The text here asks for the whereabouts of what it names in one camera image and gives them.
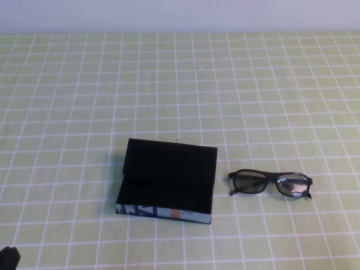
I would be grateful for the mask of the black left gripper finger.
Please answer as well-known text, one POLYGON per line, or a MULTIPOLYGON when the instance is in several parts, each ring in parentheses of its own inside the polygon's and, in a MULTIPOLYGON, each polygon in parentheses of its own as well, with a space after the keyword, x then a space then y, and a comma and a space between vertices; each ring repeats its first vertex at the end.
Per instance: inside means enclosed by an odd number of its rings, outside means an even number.
POLYGON ((6 246, 0 252, 0 270, 16 270, 21 255, 16 247, 6 246))

